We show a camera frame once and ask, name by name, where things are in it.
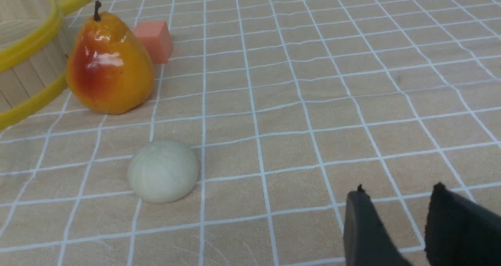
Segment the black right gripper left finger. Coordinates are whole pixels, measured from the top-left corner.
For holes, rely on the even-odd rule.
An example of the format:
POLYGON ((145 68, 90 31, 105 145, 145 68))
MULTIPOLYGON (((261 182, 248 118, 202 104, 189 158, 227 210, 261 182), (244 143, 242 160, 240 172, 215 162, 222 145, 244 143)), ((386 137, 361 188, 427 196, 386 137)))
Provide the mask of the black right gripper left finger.
POLYGON ((343 243, 347 266, 411 265, 390 239, 361 184, 346 196, 343 243))

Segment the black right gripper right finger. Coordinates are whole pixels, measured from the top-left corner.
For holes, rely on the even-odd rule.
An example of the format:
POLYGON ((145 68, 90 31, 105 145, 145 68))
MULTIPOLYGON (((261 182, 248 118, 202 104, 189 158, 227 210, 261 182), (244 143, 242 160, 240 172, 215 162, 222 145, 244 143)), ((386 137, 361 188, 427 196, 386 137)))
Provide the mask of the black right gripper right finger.
POLYGON ((428 206, 425 254, 432 266, 499 266, 501 218, 439 182, 428 206))

